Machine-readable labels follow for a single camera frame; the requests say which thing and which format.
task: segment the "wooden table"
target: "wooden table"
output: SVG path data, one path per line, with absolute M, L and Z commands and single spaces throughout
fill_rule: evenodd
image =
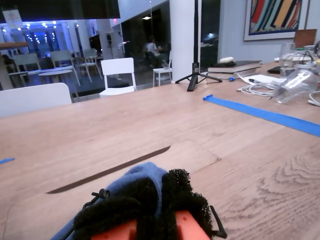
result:
M 262 73 L 275 63 L 263 66 Z M 149 161 L 184 168 L 237 240 L 320 239 L 320 138 L 203 101 L 238 101 L 320 124 L 305 99 L 278 104 L 245 83 L 188 82 L 0 118 L 0 236 L 52 237 L 125 168 L 47 192 L 166 146 Z

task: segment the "clear plastic cup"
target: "clear plastic cup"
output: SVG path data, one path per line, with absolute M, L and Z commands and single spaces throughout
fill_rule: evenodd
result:
M 281 46 L 280 51 L 280 78 L 287 79 L 287 77 L 295 71 L 294 56 L 297 56 L 296 44 L 285 43 Z
M 284 104 L 296 96 L 313 93 L 317 86 L 318 78 L 311 71 L 297 69 L 274 90 L 273 97 L 278 103 Z

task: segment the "seated person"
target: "seated person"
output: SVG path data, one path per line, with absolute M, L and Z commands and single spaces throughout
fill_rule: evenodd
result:
M 154 56 L 154 61 L 153 63 L 151 64 L 151 67 L 153 68 L 157 68 L 157 67 L 160 67 L 161 64 L 163 62 L 166 63 L 165 59 L 167 58 L 167 55 L 166 54 L 161 54 L 159 52 L 159 49 L 161 50 L 161 48 L 157 48 L 156 44 L 155 44 L 155 38 L 153 36 L 150 37 L 150 41 L 149 43 L 147 44 L 147 50 L 148 52 L 152 53 L 153 56 Z

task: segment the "wall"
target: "wall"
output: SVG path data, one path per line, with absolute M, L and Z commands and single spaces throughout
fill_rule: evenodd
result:
M 281 45 L 292 43 L 293 38 L 244 41 L 246 0 L 222 0 L 218 57 L 234 57 L 235 60 L 262 60 L 271 62 L 279 57 Z M 317 28 L 320 37 L 319 0 L 311 0 L 307 28 Z
M 165 1 L 166 0 L 118 0 L 121 18 L 116 20 L 116 24 L 120 24 L 149 10 L 150 7 L 153 8 Z

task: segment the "picture frame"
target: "picture frame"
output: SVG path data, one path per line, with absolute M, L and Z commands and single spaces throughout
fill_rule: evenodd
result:
M 247 0 L 244 41 L 294 38 L 305 29 L 309 0 Z

